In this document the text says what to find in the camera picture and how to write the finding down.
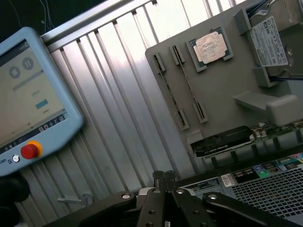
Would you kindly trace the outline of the black PC case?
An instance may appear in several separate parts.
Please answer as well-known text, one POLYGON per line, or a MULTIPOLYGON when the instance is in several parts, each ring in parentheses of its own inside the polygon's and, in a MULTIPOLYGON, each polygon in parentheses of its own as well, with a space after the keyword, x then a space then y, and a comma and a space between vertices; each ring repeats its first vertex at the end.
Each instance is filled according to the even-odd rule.
POLYGON ((222 193, 303 227, 303 153, 181 186, 198 198, 222 193))

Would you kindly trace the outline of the hard disk with white label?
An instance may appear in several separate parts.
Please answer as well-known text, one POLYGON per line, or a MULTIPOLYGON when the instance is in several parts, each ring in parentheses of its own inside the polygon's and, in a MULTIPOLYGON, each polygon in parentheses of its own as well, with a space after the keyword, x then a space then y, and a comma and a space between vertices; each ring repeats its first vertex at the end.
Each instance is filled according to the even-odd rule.
POLYGON ((287 48, 296 26, 278 30, 274 16, 257 23, 250 30, 250 39, 258 67, 294 68, 293 52, 287 48))

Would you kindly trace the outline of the blue-grey robot teach pendant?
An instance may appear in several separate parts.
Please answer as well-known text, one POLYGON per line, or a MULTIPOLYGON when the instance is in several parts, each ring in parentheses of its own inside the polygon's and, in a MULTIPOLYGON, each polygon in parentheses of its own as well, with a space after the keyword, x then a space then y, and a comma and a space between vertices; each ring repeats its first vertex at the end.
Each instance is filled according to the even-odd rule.
POLYGON ((0 43, 0 177, 58 151, 83 122, 34 29, 24 27, 0 43))

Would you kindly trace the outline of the silver CPU chip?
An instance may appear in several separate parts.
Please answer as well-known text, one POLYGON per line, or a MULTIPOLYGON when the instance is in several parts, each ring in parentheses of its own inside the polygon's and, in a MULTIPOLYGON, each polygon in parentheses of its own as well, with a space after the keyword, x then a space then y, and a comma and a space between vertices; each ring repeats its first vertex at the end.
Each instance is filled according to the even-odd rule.
POLYGON ((196 40, 194 51, 199 62, 208 64, 225 56, 227 45, 223 35, 212 32, 196 40))

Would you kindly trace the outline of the grey parts rack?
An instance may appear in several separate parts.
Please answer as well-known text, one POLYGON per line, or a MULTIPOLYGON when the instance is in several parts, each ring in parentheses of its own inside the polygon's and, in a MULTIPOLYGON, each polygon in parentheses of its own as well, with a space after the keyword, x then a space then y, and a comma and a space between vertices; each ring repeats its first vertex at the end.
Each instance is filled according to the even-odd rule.
POLYGON ((281 127, 303 121, 303 96, 299 97, 288 83, 291 79, 303 79, 303 0, 246 0, 148 48, 145 57, 179 130, 189 160, 198 173, 207 170, 207 159, 219 154, 197 157, 190 148, 190 144, 196 141, 243 125, 249 128, 281 127), (287 45, 293 52, 293 69, 256 65, 250 30, 269 16, 274 16, 279 31, 296 26, 287 45), (215 31, 223 35, 228 49, 224 57, 203 64, 198 61, 194 45, 197 39, 215 31), (199 122, 186 79, 172 52, 173 45, 178 46, 184 57, 183 66, 208 117, 205 123, 199 122), (175 100, 188 122, 186 130, 181 130, 169 92, 157 72, 152 58, 157 53, 166 69, 165 76, 175 100))

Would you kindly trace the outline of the green RAM stick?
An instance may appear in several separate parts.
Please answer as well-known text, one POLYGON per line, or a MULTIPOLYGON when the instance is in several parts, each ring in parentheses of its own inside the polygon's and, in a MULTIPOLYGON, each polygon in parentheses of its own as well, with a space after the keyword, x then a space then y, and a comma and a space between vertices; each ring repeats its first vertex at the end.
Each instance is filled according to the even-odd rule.
POLYGON ((190 93, 192 95, 192 98, 193 98, 193 101, 194 101, 194 109, 195 109, 195 112, 197 114, 197 117, 199 119, 199 122, 200 123, 205 123, 208 121, 208 117, 206 116, 206 114, 204 113, 204 109, 203 107, 200 105, 199 101, 197 100, 196 98, 196 95, 195 95, 195 92, 191 86, 191 83, 190 83, 190 80, 189 80, 189 77, 188 77, 188 74, 187 74, 187 71, 185 70, 183 64, 185 63, 185 60, 184 60, 184 57, 183 55, 181 54, 181 52, 178 50, 178 46, 177 45, 173 45, 172 47, 172 52, 174 53, 174 55, 176 56, 177 58, 177 65, 179 65, 181 67, 181 70, 182 70, 182 73, 186 79, 186 82, 187 82, 187 85, 188 85, 188 88, 190 90, 190 93))
POLYGON ((166 69, 165 69, 165 67, 164 67, 164 65, 163 65, 163 62, 161 61, 161 58, 160 58, 160 56, 159 56, 158 53, 157 53, 157 54, 154 54, 154 55, 152 56, 152 58, 153 58, 154 63, 155 63, 155 65, 156 65, 157 72, 158 72, 158 74, 160 74, 160 76, 161 76, 161 78, 163 79, 163 81, 164 81, 164 83, 165 83, 165 86, 166 86, 166 88, 167 88, 167 90, 168 90, 168 92, 169 92, 170 98, 171 98, 171 100, 172 100, 172 102, 173 102, 174 108, 175 108, 175 110, 176 110, 176 114, 177 114, 178 119, 179 119, 179 122, 180 122, 181 130, 182 130, 182 131, 183 131, 183 130, 186 130, 186 129, 189 128, 188 122, 187 122, 187 120, 186 120, 186 118, 185 118, 185 116, 184 116, 183 110, 180 109, 180 107, 178 106, 178 104, 177 104, 177 102, 176 102, 176 100, 175 100, 175 97, 174 97, 174 95, 173 95, 173 93, 172 93, 172 90, 171 90, 171 88, 170 88, 170 85, 169 85, 169 83, 168 83, 168 81, 167 81, 167 78, 166 78, 166 76, 165 76, 166 69))

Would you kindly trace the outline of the black graphics card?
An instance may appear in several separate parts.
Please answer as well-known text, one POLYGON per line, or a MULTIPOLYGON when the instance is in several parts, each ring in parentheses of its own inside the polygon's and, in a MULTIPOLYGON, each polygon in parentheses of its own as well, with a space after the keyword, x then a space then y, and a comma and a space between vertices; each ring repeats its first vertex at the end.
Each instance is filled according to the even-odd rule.
POLYGON ((303 129, 302 121, 281 127, 264 125, 262 127, 249 128, 243 125, 196 141, 190 144, 190 148, 197 157, 212 157, 226 151, 277 138, 300 129, 303 129))

